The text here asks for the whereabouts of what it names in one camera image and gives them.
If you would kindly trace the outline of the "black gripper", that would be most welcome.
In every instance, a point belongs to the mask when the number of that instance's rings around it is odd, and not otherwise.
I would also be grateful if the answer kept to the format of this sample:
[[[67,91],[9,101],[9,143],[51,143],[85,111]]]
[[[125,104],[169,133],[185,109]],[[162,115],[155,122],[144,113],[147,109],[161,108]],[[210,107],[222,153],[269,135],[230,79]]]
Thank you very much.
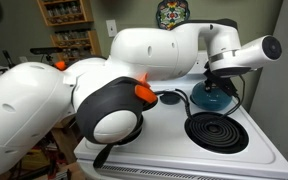
[[[225,92],[228,96],[237,96],[237,89],[229,78],[221,78],[214,75],[209,68],[209,63],[204,65],[206,71],[204,75],[206,76],[205,81],[205,91],[211,92],[212,87],[216,86]]]

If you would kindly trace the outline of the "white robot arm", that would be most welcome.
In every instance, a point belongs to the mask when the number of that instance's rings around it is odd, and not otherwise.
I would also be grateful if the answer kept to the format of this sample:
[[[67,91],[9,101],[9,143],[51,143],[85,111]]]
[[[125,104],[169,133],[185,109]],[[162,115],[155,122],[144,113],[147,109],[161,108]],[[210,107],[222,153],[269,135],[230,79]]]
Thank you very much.
[[[198,60],[200,40],[208,72],[220,78],[256,70],[282,54],[271,35],[241,44],[233,20],[188,20],[170,30],[124,29],[108,58],[80,60],[65,70],[18,64],[0,75],[0,174],[70,115],[95,144],[126,139],[157,102],[151,82],[185,76]]]

